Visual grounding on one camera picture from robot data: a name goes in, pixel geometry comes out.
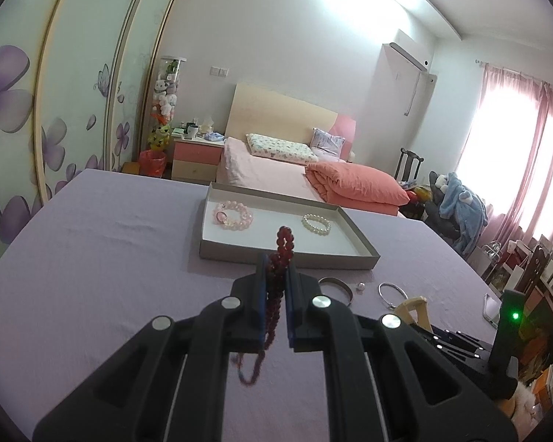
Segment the red trash bag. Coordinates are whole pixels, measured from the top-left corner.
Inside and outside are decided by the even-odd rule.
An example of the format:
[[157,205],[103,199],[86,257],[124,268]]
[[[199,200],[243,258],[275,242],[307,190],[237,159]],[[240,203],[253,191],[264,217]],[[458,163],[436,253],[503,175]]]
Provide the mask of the red trash bag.
[[142,174],[161,178],[166,169],[166,154],[163,151],[142,151],[139,153],[139,166]]

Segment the pink drawer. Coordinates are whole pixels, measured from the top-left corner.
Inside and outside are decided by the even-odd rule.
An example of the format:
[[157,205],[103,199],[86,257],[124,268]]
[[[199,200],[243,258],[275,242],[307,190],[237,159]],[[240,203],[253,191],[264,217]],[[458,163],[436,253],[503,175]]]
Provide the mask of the pink drawer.
[[174,144],[174,159],[177,161],[201,162],[217,166],[222,151],[223,148],[221,147],[215,148],[213,146],[177,141]]

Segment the dark metal bangle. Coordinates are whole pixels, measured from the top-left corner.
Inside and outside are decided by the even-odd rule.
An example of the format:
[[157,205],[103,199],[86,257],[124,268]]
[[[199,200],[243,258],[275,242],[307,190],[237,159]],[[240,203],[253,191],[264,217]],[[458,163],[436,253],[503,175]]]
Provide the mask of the dark metal bangle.
[[401,294],[404,297],[404,299],[406,301],[409,299],[407,297],[407,294],[404,292],[404,290],[402,288],[400,288],[399,286],[396,286],[395,284],[391,284],[390,282],[382,282],[379,285],[379,296],[381,297],[381,299],[383,300],[383,302],[385,303],[385,305],[387,306],[388,309],[391,309],[393,311],[393,310],[397,309],[397,306],[395,306],[394,304],[391,304],[387,299],[385,299],[383,297],[383,294],[381,294],[381,288],[383,286],[387,286],[388,288],[395,289],[397,292],[399,292],[399,294]]
[[339,280],[337,277],[322,277],[318,281],[318,283],[320,284],[320,286],[322,284],[333,284],[334,286],[338,286],[339,288],[342,288],[344,292],[348,294],[348,304],[346,305],[350,306],[350,304],[352,303],[352,298],[353,298],[352,289],[350,289],[350,287],[344,281]]

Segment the pink bead bracelet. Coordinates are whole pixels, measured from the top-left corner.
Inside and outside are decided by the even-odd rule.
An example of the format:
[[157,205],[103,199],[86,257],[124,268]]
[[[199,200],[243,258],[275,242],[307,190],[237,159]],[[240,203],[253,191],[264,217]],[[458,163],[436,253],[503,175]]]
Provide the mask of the pink bead bracelet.
[[[225,212],[227,209],[239,212],[240,220],[235,221],[234,219],[231,219]],[[237,201],[224,201],[222,203],[217,203],[217,206],[213,210],[213,217],[219,224],[222,224],[227,229],[234,231],[243,231],[244,229],[248,229],[254,220],[252,212],[242,203]]]

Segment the purple tablecloth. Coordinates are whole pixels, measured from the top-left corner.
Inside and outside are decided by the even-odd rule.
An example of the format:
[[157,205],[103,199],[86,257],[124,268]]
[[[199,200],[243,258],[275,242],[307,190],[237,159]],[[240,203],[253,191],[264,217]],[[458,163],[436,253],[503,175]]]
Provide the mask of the purple tablecloth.
[[[198,314],[251,266],[202,260],[207,188],[83,171],[0,260],[0,403],[28,436],[37,422],[153,317]],[[431,322],[492,342],[487,286],[419,221],[348,210],[381,254],[372,271],[302,270],[365,282],[352,309],[386,312],[380,282],[428,298]],[[284,316],[260,380],[227,380],[224,441],[328,439],[321,354],[293,354]],[[253,356],[246,357],[246,371]]]

